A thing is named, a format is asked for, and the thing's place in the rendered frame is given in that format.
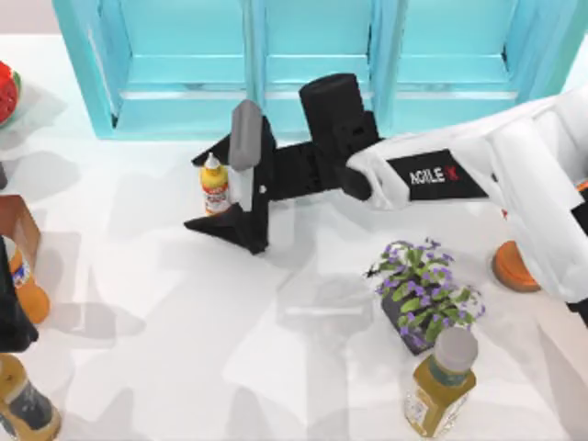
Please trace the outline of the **small yellow bottle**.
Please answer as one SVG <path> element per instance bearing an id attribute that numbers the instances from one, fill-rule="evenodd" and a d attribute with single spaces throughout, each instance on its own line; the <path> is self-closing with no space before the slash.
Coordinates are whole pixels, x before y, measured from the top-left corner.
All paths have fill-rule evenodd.
<path id="1" fill-rule="evenodd" d="M 228 171 L 213 153 L 208 154 L 200 168 L 199 181 L 208 215 L 222 213 L 230 207 Z"/>

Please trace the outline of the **light blue rack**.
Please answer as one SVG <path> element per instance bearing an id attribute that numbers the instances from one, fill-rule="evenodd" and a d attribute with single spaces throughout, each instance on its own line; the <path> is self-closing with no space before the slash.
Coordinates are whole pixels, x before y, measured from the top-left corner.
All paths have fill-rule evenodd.
<path id="1" fill-rule="evenodd" d="M 353 74 L 381 133 L 478 119 L 564 86 L 588 0 L 51 0 L 97 137 L 211 139 L 253 100 L 308 132 L 300 88 Z"/>

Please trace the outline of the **purple flower plant pot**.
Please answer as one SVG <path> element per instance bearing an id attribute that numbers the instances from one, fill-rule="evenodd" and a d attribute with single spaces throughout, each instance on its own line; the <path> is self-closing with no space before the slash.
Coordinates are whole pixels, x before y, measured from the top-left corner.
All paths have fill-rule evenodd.
<path id="1" fill-rule="evenodd" d="M 440 242 L 388 243 L 365 273 L 375 282 L 380 307 L 415 356 L 433 348 L 450 327 L 471 329 L 487 308 L 482 293 L 458 281 L 454 256 Z"/>

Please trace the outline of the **brown wooden box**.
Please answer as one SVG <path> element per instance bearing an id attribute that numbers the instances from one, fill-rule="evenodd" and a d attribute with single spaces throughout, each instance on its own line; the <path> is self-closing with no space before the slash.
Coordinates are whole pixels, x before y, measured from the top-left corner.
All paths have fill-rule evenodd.
<path id="1" fill-rule="evenodd" d="M 0 234 L 12 239 L 27 260 L 36 264 L 40 229 L 21 196 L 0 196 Z"/>

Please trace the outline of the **orange bottle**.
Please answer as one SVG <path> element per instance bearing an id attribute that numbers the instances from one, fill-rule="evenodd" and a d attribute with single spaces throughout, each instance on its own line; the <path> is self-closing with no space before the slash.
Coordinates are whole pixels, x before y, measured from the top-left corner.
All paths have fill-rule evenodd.
<path id="1" fill-rule="evenodd" d="M 17 299 L 28 318 L 34 324 L 41 324 L 49 316 L 50 298 L 37 284 L 26 258 L 12 243 L 7 246 L 7 255 Z"/>

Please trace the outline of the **red watermelon slice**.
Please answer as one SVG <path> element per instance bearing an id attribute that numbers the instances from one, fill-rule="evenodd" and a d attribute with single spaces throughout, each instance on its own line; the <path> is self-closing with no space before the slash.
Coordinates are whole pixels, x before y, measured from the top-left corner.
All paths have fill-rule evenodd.
<path id="1" fill-rule="evenodd" d="M 14 115 L 21 90 L 19 73 L 0 61 L 0 126 L 6 124 Z"/>

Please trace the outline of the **olive bottle with grey cap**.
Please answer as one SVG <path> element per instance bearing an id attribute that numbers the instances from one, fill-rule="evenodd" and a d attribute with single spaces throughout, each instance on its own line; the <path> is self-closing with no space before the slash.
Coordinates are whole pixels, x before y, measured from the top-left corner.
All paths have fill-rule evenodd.
<path id="1" fill-rule="evenodd" d="M 466 328 L 438 335 L 432 353 L 414 370 L 403 402 L 404 417 L 419 436 L 440 437 L 455 422 L 477 384 L 472 367 L 478 353 L 478 341 Z"/>

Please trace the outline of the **amber bottle with dark label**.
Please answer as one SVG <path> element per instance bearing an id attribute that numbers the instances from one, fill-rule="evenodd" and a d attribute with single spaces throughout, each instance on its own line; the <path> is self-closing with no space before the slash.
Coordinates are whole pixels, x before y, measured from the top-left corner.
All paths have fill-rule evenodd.
<path id="1" fill-rule="evenodd" d="M 0 354 L 0 434 L 6 441 L 55 441 L 62 418 L 28 377 L 21 361 Z"/>

